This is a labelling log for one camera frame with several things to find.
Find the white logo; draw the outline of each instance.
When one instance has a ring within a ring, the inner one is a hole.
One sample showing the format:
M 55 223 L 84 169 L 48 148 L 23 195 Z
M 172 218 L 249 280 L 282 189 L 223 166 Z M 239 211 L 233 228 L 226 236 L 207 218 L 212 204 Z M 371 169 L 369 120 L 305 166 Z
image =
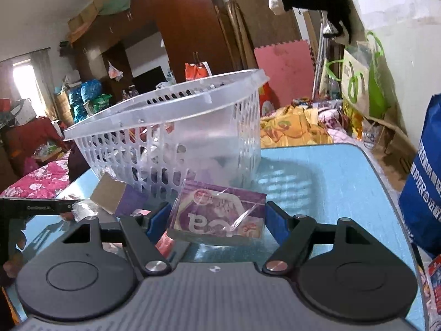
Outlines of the white logo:
M 211 272 L 219 272 L 221 268 L 219 266 L 212 266 L 209 269 Z

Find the plastic basket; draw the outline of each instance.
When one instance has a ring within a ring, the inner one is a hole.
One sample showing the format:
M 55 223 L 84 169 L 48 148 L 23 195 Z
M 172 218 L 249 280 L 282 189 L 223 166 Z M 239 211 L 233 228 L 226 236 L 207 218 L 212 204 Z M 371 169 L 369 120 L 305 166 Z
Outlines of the plastic basket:
M 189 81 L 123 101 L 64 132 L 94 173 L 173 202 L 184 179 L 246 188 L 260 161 L 263 70 Z

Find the brown cabinet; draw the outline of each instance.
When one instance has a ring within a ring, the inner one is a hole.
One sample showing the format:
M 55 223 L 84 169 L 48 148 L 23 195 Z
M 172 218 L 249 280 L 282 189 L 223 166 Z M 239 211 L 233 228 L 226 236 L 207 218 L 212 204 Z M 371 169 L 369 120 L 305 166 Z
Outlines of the brown cabinet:
M 119 100 L 120 91 L 129 83 L 128 78 L 132 78 L 120 42 L 151 23 L 156 23 L 161 32 L 177 82 L 185 80 L 185 63 L 193 62 L 194 52 L 208 62 L 213 74 L 233 71 L 212 0 L 131 0 L 128 11 L 98 16 L 74 43 L 81 78 L 96 78 L 104 82 L 103 85 L 112 85 L 112 92 Z M 108 54 L 111 57 L 106 57 L 106 52 L 118 45 Z M 114 81 L 106 80 L 109 79 L 105 74 L 109 60 L 116 68 L 118 64 L 121 67 L 118 69 L 124 72 L 124 83 L 115 85 Z

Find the metal screw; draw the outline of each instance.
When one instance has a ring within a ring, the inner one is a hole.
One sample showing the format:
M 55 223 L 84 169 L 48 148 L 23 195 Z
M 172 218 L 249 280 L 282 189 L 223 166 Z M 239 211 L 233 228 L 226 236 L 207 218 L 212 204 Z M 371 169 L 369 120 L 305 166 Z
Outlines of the metal screw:
M 273 260 L 267 262 L 265 267 L 269 271 L 285 271 L 286 269 L 288 269 L 288 264 L 286 264 L 286 262 L 284 261 Z
M 146 264 L 146 269 L 151 272 L 161 272 L 167 268 L 167 264 L 164 261 L 155 260 Z

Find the blue table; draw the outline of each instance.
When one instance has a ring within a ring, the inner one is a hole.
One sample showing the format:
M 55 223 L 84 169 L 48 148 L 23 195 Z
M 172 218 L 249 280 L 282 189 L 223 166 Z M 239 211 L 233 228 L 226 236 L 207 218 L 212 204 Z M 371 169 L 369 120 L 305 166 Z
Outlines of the blue table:
M 96 176 L 88 171 L 61 196 L 88 197 L 97 182 Z M 334 144 L 262 150 L 262 161 L 251 189 L 266 193 L 268 201 L 274 201 L 290 215 L 306 214 L 319 223 L 329 224 L 335 224 L 341 217 L 352 218 L 415 270 L 413 253 L 397 212 L 367 157 L 355 146 Z M 28 239 L 25 256 L 27 248 L 42 230 L 49 229 L 49 236 L 37 248 L 32 247 L 33 254 L 60 236 L 67 227 L 59 217 L 31 220 L 25 232 Z M 246 247 L 192 244 L 183 261 L 255 261 L 262 266 L 277 246 L 265 230 L 261 240 Z M 329 249 L 330 246 L 317 246 L 313 254 Z M 22 315 L 14 293 L 12 289 L 8 291 Z M 424 330 L 424 315 L 422 295 L 418 293 L 407 319 Z

